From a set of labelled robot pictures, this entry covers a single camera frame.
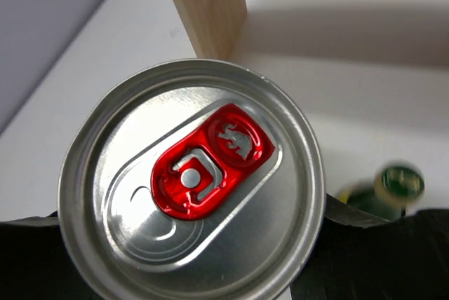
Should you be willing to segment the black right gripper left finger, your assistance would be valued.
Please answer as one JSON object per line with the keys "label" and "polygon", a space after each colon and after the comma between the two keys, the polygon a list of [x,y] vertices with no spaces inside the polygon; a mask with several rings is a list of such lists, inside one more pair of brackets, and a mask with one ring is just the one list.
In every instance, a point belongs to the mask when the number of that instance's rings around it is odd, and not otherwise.
{"label": "black right gripper left finger", "polygon": [[70,259],[57,212],[1,222],[1,298],[101,298]]}

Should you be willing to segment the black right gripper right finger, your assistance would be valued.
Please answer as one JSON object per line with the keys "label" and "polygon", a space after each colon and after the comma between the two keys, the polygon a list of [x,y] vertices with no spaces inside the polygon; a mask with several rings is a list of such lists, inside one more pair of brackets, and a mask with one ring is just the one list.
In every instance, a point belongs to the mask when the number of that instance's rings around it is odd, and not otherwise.
{"label": "black right gripper right finger", "polygon": [[293,299],[447,299],[448,210],[388,222],[332,196]]}

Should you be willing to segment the green bottle gold cap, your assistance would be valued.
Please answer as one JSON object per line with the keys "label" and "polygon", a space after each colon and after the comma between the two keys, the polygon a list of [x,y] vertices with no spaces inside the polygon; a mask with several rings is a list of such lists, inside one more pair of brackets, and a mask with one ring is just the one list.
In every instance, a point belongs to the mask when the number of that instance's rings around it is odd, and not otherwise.
{"label": "green bottle gold cap", "polygon": [[337,195],[337,199],[357,210],[395,221],[424,194],[421,172],[404,163],[393,163],[378,171],[373,181],[359,182]]}

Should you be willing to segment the red bull can red tab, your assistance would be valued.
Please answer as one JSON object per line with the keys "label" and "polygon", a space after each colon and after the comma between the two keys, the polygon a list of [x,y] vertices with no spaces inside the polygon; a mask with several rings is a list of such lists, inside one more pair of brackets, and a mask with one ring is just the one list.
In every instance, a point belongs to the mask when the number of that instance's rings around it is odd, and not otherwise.
{"label": "red bull can red tab", "polygon": [[275,299],[323,222],[323,164],[297,105],[216,60],[108,92],[65,158],[62,237],[103,299]]}

